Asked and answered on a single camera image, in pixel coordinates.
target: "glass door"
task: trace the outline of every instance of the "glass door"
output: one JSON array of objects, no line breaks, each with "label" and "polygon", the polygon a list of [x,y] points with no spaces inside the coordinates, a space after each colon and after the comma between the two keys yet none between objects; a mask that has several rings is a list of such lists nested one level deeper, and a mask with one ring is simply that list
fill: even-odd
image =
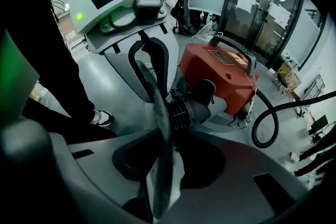
[{"label": "glass door", "polygon": [[228,0],[219,31],[245,45],[253,32],[257,31],[258,34],[260,31],[269,2],[270,0]]},{"label": "glass door", "polygon": [[270,67],[281,49],[300,0],[272,0],[252,53],[263,65]]}]

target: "warning label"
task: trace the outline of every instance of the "warning label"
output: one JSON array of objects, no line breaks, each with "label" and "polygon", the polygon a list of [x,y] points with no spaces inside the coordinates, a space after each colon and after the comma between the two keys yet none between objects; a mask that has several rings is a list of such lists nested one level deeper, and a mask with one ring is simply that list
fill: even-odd
[{"label": "warning label", "polygon": [[220,51],[218,50],[208,50],[211,52],[214,56],[216,56],[219,60],[221,60],[226,65],[233,65],[233,63],[225,57]]},{"label": "warning label", "polygon": [[247,65],[247,62],[245,62],[241,57],[239,57],[238,55],[234,54],[233,52],[229,52],[229,54],[231,54],[233,57],[236,58],[236,61],[241,63],[242,65]]}]

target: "black pants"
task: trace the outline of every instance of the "black pants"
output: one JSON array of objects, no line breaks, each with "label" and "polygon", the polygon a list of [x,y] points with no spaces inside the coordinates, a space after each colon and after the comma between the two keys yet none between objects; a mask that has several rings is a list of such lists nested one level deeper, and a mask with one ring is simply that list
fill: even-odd
[{"label": "black pants", "polygon": [[19,7],[4,12],[8,32],[40,75],[41,84],[53,94],[64,110],[77,121],[91,122],[95,106],[85,93],[78,66],[63,42],[49,0],[36,0],[32,8],[32,22],[28,16],[23,17],[25,11]]},{"label": "black pants", "polygon": [[117,135],[107,129],[76,120],[57,113],[29,98],[23,116],[37,121],[48,132],[61,134],[67,144],[84,143],[115,138]]},{"label": "black pants", "polygon": [[325,163],[326,161],[329,161],[336,156],[336,146],[331,148],[330,150],[323,152],[322,154],[319,154],[316,156],[315,160],[313,160],[310,164],[306,165],[304,168],[297,170],[294,172],[296,176],[303,176],[306,173],[309,173],[313,171],[315,168],[317,168],[319,165]]},{"label": "black pants", "polygon": [[300,154],[300,161],[336,143],[336,126],[313,147]]},{"label": "black pants", "polygon": [[206,24],[206,20],[208,19],[208,16],[209,16],[209,12],[204,12],[204,16],[203,16],[203,19],[202,19],[202,24]]}]

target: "black hose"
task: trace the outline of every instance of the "black hose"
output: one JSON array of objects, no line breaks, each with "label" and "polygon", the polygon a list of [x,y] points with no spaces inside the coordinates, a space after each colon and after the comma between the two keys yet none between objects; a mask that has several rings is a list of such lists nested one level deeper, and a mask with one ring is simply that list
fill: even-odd
[{"label": "black hose", "polygon": [[[256,94],[265,103],[265,105],[267,106],[268,110],[266,110],[266,112],[270,111],[271,109],[273,109],[272,104],[268,101],[268,99],[266,98],[266,96],[264,96],[264,94],[261,91],[259,91],[259,89],[257,89]],[[257,128],[258,128],[258,126],[256,126],[256,122],[260,118],[260,116],[257,118],[255,124],[253,125],[253,128],[252,128],[252,141],[253,141],[253,143],[258,148],[269,147],[271,144],[274,143],[275,139],[277,139],[277,136],[278,136],[278,133],[279,133],[279,119],[278,119],[277,113],[276,112],[272,112],[272,117],[273,117],[273,120],[274,120],[274,132],[273,132],[273,135],[272,135],[271,139],[268,142],[266,142],[266,143],[262,143],[262,142],[258,141],[257,134],[254,135],[254,131],[253,131],[254,129],[257,130]]]},{"label": "black hose", "polygon": [[[259,90],[257,90],[257,95],[262,99],[262,101],[267,105],[267,107],[269,107],[268,106],[268,104],[270,104],[269,101]],[[323,96],[320,96],[320,97],[307,99],[307,100],[303,100],[303,101],[298,101],[298,102],[291,102],[291,103],[287,103],[287,104],[281,104],[281,105],[275,106],[274,108],[269,108],[264,113],[262,113],[256,119],[255,123],[253,124],[253,127],[252,127],[252,141],[253,141],[253,143],[258,148],[266,148],[266,147],[269,147],[271,144],[274,143],[275,139],[278,136],[278,132],[279,132],[279,121],[278,121],[278,117],[276,116],[277,111],[284,110],[284,109],[289,109],[289,108],[294,108],[296,106],[315,104],[315,103],[324,101],[326,99],[333,98],[335,96],[336,96],[336,91],[333,91],[333,92],[327,93],[327,94],[325,94]],[[271,137],[271,139],[268,142],[261,143],[260,141],[258,141],[258,138],[257,138],[257,129],[258,129],[259,124],[262,122],[262,120],[264,118],[266,118],[269,114],[272,114],[272,116],[273,116],[274,123],[275,123],[275,130],[274,130],[273,136]]]},{"label": "black hose", "polygon": [[144,75],[154,100],[153,109],[157,117],[163,147],[157,157],[156,178],[154,187],[153,216],[161,219],[168,211],[173,185],[173,143],[171,139],[171,125],[167,104],[164,95],[158,88],[153,74],[149,72],[146,65],[138,61],[140,70]]}]

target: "green object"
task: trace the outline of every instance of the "green object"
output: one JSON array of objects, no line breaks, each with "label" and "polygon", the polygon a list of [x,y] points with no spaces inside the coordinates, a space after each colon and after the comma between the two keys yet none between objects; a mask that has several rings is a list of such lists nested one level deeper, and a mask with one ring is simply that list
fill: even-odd
[{"label": "green object", "polygon": [[0,42],[0,127],[22,114],[38,80],[37,72],[15,46],[7,30],[3,33]]}]

